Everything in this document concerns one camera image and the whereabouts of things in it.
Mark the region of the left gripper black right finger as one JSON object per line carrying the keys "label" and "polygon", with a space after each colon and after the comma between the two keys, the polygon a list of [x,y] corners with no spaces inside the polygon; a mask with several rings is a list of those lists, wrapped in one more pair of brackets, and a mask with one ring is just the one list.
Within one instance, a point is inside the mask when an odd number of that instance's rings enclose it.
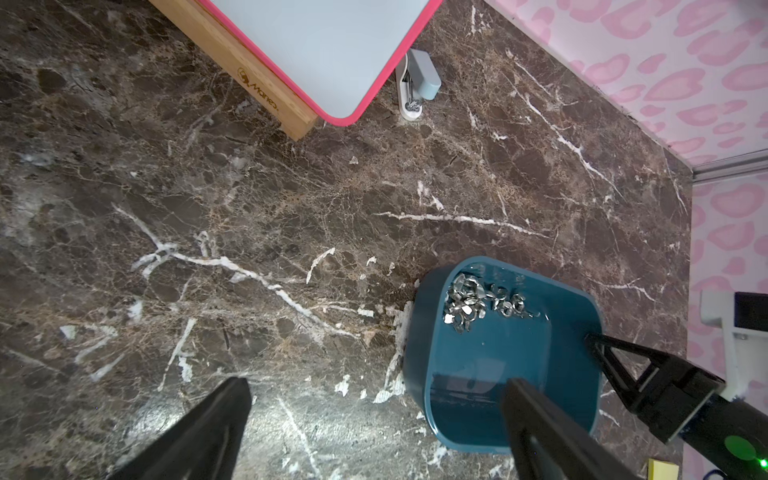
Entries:
{"label": "left gripper black right finger", "polygon": [[524,379],[507,382],[501,411],[520,479],[637,477]]}

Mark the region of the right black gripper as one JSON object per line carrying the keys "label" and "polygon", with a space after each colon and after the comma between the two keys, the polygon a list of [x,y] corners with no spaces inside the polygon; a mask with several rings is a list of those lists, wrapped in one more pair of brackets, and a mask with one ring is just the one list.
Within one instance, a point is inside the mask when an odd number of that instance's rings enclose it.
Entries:
{"label": "right black gripper", "polygon": [[[744,400],[721,396],[721,378],[660,350],[597,333],[584,339],[626,409],[660,441],[675,438],[729,479],[767,477],[767,415]],[[616,351],[643,357],[638,377]]]}

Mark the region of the teal plastic storage box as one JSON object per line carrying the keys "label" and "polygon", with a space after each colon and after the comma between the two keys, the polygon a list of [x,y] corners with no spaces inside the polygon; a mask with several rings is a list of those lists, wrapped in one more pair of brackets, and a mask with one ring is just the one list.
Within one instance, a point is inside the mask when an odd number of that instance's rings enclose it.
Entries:
{"label": "teal plastic storage box", "polygon": [[[444,296],[468,273],[526,298],[530,319],[491,313],[469,332],[443,323]],[[446,448],[509,451],[501,401],[506,383],[524,379],[592,432],[603,379],[585,346],[602,330],[594,299],[567,284],[476,256],[431,270],[417,290],[405,344],[403,378],[430,429]]]}

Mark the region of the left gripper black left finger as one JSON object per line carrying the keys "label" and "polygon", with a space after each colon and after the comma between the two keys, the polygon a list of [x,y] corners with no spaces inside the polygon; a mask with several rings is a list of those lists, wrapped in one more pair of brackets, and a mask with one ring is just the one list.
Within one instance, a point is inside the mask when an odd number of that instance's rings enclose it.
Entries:
{"label": "left gripper black left finger", "polygon": [[113,479],[230,479],[252,407],[248,381],[230,377]]}

